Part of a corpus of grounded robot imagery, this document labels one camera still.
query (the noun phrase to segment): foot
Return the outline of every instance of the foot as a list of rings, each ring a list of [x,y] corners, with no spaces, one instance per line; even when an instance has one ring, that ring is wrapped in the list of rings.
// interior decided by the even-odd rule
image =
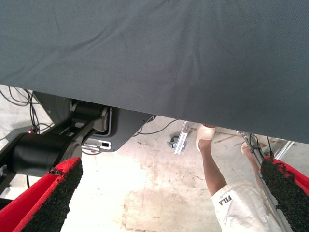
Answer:
[[[199,151],[210,148],[215,131],[216,127],[210,124],[201,124],[198,127],[196,146]]]
[[[263,148],[263,147],[266,147],[266,145],[264,143],[260,143],[260,147]],[[246,155],[248,158],[252,157],[250,147],[247,145],[246,142],[243,142],[240,150],[241,150],[242,154]]]

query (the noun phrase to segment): white sandal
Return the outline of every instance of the white sandal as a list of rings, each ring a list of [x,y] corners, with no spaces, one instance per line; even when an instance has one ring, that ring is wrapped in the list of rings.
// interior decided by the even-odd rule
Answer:
[[[203,124],[200,124],[198,129],[197,129],[197,140],[196,140],[196,147],[198,151],[201,151],[199,149],[198,143],[201,139],[205,140],[212,140],[214,137],[214,134],[216,132],[216,128],[210,128],[210,127],[205,127]]]

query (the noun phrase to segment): person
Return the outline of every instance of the person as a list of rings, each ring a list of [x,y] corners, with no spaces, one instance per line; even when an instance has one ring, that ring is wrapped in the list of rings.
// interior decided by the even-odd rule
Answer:
[[[253,182],[239,180],[230,184],[226,183],[211,155],[211,142],[215,130],[216,127],[213,125],[201,124],[197,130],[196,146],[203,158],[206,184],[222,231],[281,231],[265,196],[259,194]],[[250,148],[244,143],[241,151],[247,156],[254,173],[257,174],[259,167]]]

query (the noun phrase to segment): red fabric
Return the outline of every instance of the red fabric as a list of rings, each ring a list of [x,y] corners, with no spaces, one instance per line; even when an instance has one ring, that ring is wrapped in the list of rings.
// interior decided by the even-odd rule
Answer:
[[[66,160],[58,164],[56,168],[67,173],[79,159],[74,157]],[[65,177],[65,174],[45,174],[37,183],[3,208],[0,211],[1,232],[21,231]]]
[[[269,156],[265,156],[265,159],[267,160],[271,160]],[[309,178],[307,176],[305,176],[304,174],[302,174],[300,171],[296,170],[295,168],[293,168],[292,166],[290,166],[289,164],[282,162],[281,160],[277,160],[274,159],[273,162],[274,164],[282,164],[285,169],[287,171],[290,171],[292,173],[294,173],[295,175],[295,183],[300,186],[303,191],[307,194],[307,196],[309,196]],[[279,170],[284,173],[283,171],[283,167],[279,165]]]

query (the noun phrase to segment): black cable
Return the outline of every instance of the black cable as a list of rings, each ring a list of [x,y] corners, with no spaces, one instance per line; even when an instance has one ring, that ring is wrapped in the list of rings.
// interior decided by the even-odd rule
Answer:
[[[137,134],[142,134],[142,135],[150,135],[150,134],[156,134],[156,133],[159,133],[163,130],[165,130],[170,124],[172,124],[173,122],[176,122],[178,121],[178,119],[175,119],[173,121],[171,121],[170,123],[168,123],[164,128],[162,128],[161,130],[158,130],[158,131],[155,131],[155,132],[151,132],[151,133],[141,133],[141,132],[137,132]]]
[[[9,88],[10,96],[11,96],[11,98],[12,98],[13,100],[15,100],[16,102],[19,102],[19,103],[26,104],[26,105],[28,105],[28,104],[30,103],[30,99],[27,99],[27,102],[20,101],[20,100],[16,99],[16,98],[13,96],[13,94],[12,94],[11,87],[8,86],[8,88]]]
[[[140,133],[141,133],[141,131],[143,130],[143,127],[141,127],[140,128],[140,131],[138,131],[138,132],[136,132],[136,134],[135,135],[133,135],[132,137],[136,137],[136,136],[138,136]]]
[[[257,136],[254,135],[254,137],[255,137],[255,139],[256,139],[257,145],[252,145],[252,143],[251,143],[251,137],[252,137],[252,133],[250,133],[250,136],[249,136],[249,145],[250,145],[250,151],[251,151],[251,153],[253,153],[255,150],[258,150],[258,152],[260,153],[260,156],[261,156],[262,158],[264,158],[264,156],[263,156],[263,154],[262,154],[262,152],[261,152],[262,149],[261,149],[261,146],[260,146],[260,144],[259,144],[259,140],[258,140]]]
[[[12,103],[13,105],[17,105],[17,106],[21,106],[21,107],[25,107],[25,106],[28,105],[28,104],[21,105],[21,104],[18,104],[18,103],[16,103],[16,102],[14,102],[14,101],[11,101],[10,99],[8,99],[8,98],[2,93],[1,90],[0,90],[0,94],[5,98],[5,100],[7,100],[8,102]]]
[[[26,182],[27,182],[27,187],[30,188],[29,176],[28,175],[26,175]]]
[[[40,131],[40,123],[39,123],[37,112],[33,106],[32,101],[33,101],[33,92],[30,97],[30,117],[31,117],[32,126],[35,128],[34,132],[37,133],[37,131]]]
[[[24,94],[22,94],[20,91],[19,91],[19,89],[18,88],[16,88],[16,87],[14,87],[14,89],[24,98],[24,99],[26,99],[27,101],[30,101],[30,97],[29,97],[29,95],[27,94],[27,97],[24,95]]]
[[[270,149],[269,156],[270,156],[271,159],[274,159],[274,153],[271,150],[271,145],[270,145],[269,137],[268,136],[266,136],[266,137],[267,137],[267,141],[268,141],[268,145],[269,145],[269,149]]]

